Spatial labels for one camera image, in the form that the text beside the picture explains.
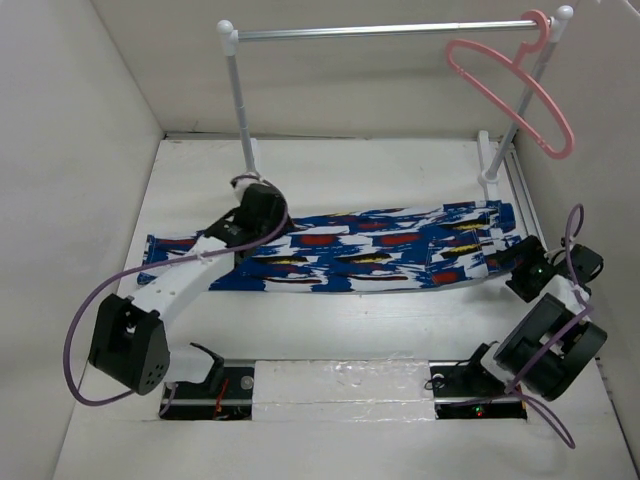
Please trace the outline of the blue patterned trousers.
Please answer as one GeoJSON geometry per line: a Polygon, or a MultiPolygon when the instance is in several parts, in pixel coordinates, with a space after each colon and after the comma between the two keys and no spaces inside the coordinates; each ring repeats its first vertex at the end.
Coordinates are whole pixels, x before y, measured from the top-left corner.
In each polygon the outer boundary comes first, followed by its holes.
{"type": "Polygon", "coordinates": [[[424,290],[502,272],[493,256],[522,239],[511,204],[470,201],[299,217],[213,291],[424,290]]]}

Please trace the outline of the pink plastic hanger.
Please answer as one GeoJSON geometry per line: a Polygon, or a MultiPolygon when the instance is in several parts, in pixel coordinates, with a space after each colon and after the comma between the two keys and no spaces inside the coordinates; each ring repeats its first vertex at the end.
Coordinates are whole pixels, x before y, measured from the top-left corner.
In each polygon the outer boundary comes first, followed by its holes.
{"type": "Polygon", "coordinates": [[[504,113],[524,133],[532,138],[548,157],[556,160],[562,160],[573,152],[575,148],[575,136],[573,130],[564,113],[555,103],[553,98],[532,74],[521,68],[521,64],[527,55],[542,52],[545,47],[556,44],[573,15],[573,8],[569,5],[559,7],[552,19],[539,10],[529,10],[525,12],[521,16],[521,19],[523,21],[533,22],[534,27],[538,31],[538,37],[534,43],[522,42],[513,59],[506,57],[499,51],[487,45],[465,39],[451,40],[445,47],[448,66],[464,81],[483,95],[489,102],[496,106],[502,113],[504,113]],[[454,54],[458,50],[470,50],[483,55],[497,62],[500,66],[504,67],[519,79],[523,85],[527,87],[527,92],[532,93],[546,107],[563,136],[564,145],[560,149],[554,149],[543,138],[543,136],[524,119],[522,114],[517,113],[486,85],[460,66],[454,58],[454,54]]]}

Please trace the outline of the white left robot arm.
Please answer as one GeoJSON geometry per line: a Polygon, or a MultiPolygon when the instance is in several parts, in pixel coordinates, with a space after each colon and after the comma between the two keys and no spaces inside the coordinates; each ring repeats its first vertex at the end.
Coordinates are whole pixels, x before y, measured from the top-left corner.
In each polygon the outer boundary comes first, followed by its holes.
{"type": "Polygon", "coordinates": [[[185,255],[159,262],[163,273],[129,296],[111,294],[100,303],[89,362],[129,392],[143,396],[161,384],[186,382],[208,397],[222,387],[221,356],[195,342],[172,347],[166,334],[200,294],[290,224],[285,197],[272,184],[244,175],[234,188],[238,206],[205,229],[185,255]]]}

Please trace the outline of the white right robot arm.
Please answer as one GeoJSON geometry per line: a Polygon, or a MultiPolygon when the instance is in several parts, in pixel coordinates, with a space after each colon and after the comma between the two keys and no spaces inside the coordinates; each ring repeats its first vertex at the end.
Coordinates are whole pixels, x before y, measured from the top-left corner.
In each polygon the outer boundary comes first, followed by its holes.
{"type": "Polygon", "coordinates": [[[556,262],[531,235],[490,259],[505,267],[513,261],[506,285],[535,305],[493,354],[493,361],[513,379],[547,401],[560,397],[596,356],[607,333],[593,324],[588,284],[604,268],[595,251],[577,244],[556,262]]]}

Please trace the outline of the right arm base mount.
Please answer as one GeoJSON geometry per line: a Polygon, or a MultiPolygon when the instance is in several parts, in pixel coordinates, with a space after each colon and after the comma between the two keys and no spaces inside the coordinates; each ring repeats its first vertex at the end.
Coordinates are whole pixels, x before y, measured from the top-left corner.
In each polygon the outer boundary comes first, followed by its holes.
{"type": "Polygon", "coordinates": [[[504,397],[505,384],[482,361],[497,344],[481,343],[467,359],[430,361],[423,389],[437,420],[526,420],[524,403],[504,397]]]}

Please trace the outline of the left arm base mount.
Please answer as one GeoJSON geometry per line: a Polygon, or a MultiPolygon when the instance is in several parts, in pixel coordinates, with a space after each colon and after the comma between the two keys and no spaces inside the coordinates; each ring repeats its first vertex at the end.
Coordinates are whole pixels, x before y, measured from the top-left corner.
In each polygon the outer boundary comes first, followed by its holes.
{"type": "Polygon", "coordinates": [[[158,417],[175,421],[248,421],[252,418],[254,384],[253,361],[226,361],[192,342],[172,352],[158,417]]]}

